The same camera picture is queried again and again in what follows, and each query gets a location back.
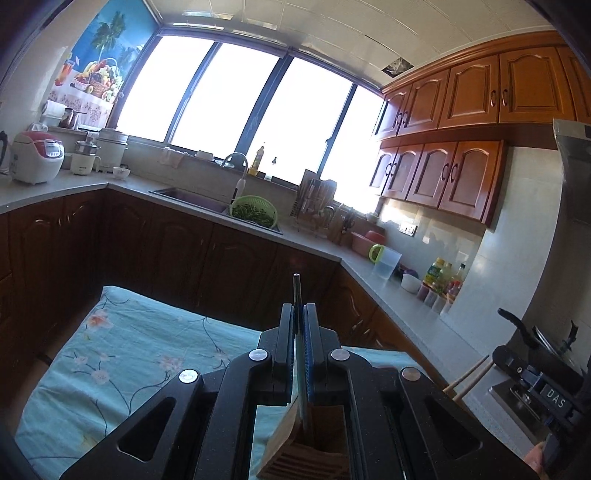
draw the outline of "upper cabinet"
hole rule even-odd
[[[481,220],[502,147],[501,142],[459,142],[439,209]]]
[[[375,171],[371,177],[369,187],[375,192],[376,195],[380,195],[384,191],[386,181],[392,171],[392,163],[396,156],[397,148],[384,148],[379,151],[378,163],[375,166]]]
[[[406,199],[422,151],[422,145],[408,145],[398,148],[382,193],[384,197]]]
[[[569,81],[577,120],[591,124],[591,78],[570,48],[559,47],[558,54]]]
[[[439,125],[449,70],[413,83],[401,116],[398,135],[434,130]]]
[[[499,57],[451,69],[439,128],[494,124],[499,117]]]
[[[501,53],[499,122],[552,123],[574,120],[573,104],[560,56],[554,47]]]
[[[386,103],[380,112],[375,131],[377,138],[393,137],[398,133],[398,129],[402,123],[403,109],[407,103],[410,90],[411,86],[408,85],[396,92],[390,93],[386,97]]]
[[[427,144],[418,162],[407,200],[437,207],[452,170],[455,142]]]

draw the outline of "green vegetables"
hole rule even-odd
[[[271,228],[274,223],[274,218],[267,214],[267,212],[259,207],[244,203],[242,205],[236,205],[232,209],[232,216],[239,218],[240,220],[246,220],[247,222],[255,222],[260,226]]]

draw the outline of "pot handle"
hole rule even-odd
[[[533,350],[536,350],[540,346],[540,344],[536,342],[535,339],[531,336],[530,332],[527,331],[527,328],[525,327],[523,322],[519,320],[519,318],[517,318],[511,312],[508,312],[504,309],[498,309],[496,312],[499,315],[501,315],[505,320],[509,320],[513,325],[517,327],[521,334],[521,337],[523,338],[523,341],[528,347],[530,347]]]

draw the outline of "paper towel roll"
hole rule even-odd
[[[62,118],[66,111],[66,106],[63,103],[46,101],[41,108],[41,113],[45,116],[52,116],[53,118]]]

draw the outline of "small bowl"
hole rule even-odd
[[[113,176],[117,180],[123,180],[129,177],[131,170],[125,167],[113,167]]]
[[[422,283],[423,282],[421,282],[418,278],[405,273],[402,276],[402,283],[400,285],[407,292],[416,294],[418,292],[418,289],[421,288]]]

